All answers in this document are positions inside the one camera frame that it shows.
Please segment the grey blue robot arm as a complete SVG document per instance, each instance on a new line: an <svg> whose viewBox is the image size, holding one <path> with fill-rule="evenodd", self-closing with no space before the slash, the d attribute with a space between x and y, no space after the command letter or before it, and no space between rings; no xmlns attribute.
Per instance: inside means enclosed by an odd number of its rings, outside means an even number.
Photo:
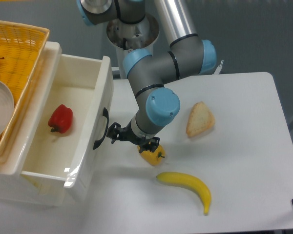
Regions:
<svg viewBox="0 0 293 234"><path fill-rule="evenodd" d="M86 24L109 23L110 42L124 51L120 74L139 107L126 127L107 124L104 137L151 152L159 146L157 134L180 110L178 96L165 85L209 72L217 62L213 44L199 38L185 1L157 0L155 5L159 21L150 20L143 0L77 1Z"/></svg>

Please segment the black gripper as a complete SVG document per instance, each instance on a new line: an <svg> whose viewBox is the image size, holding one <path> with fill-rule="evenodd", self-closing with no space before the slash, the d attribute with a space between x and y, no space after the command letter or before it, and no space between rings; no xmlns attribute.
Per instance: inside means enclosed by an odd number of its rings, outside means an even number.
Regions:
<svg viewBox="0 0 293 234"><path fill-rule="evenodd" d="M135 145L139 145L139 153L150 151L154 153L160 144L159 137L147 138L146 136L136 136L130 125L122 128L117 122L114 122L108 129L106 137L111 140L111 144L119 140L121 133L121 141L128 141Z"/></svg>

